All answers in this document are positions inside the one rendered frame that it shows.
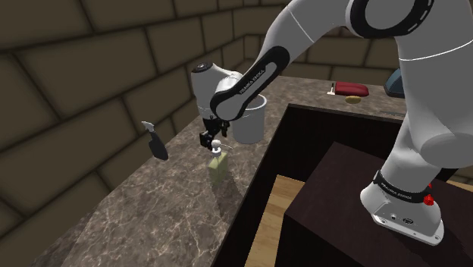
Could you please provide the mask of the green soap dispenser bottle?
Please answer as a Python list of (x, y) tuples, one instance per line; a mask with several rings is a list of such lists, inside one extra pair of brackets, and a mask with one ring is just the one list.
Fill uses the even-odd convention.
[(208, 163), (208, 174), (212, 184), (218, 184), (227, 175), (228, 152), (223, 150), (222, 147), (232, 149), (231, 146), (222, 144), (220, 140), (212, 140), (212, 159)]

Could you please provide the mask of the white bucket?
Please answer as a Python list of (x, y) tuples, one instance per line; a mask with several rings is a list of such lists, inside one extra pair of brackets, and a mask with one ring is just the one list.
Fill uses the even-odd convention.
[(243, 116), (231, 122), (233, 138), (238, 143), (254, 144), (263, 139), (267, 99), (258, 94), (247, 106)]

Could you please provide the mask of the black spray bottle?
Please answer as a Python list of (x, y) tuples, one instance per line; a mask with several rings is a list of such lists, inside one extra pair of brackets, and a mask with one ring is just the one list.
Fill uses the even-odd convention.
[(161, 141), (160, 137), (155, 132), (154, 124), (148, 121), (142, 121), (142, 124), (151, 136), (151, 140), (149, 141), (149, 148), (153, 156), (163, 161), (168, 160), (168, 151), (166, 150), (165, 145)]

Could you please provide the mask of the dark robot stand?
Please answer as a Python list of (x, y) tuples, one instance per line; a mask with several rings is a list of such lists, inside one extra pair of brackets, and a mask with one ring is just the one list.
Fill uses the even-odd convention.
[(274, 267), (473, 267), (473, 193), (433, 180), (435, 247), (377, 225), (360, 193), (382, 159), (334, 143), (284, 213)]

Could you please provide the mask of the red case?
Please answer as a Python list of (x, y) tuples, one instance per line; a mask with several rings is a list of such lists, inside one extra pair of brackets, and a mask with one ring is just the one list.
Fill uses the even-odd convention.
[(340, 96), (360, 96), (369, 95), (367, 86), (359, 83), (349, 83), (337, 81), (334, 86), (335, 94)]

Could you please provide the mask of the dark blue appliance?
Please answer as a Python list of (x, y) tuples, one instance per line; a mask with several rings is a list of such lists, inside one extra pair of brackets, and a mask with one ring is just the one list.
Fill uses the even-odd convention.
[(384, 91), (390, 97), (405, 98), (401, 70), (396, 69), (384, 84)]

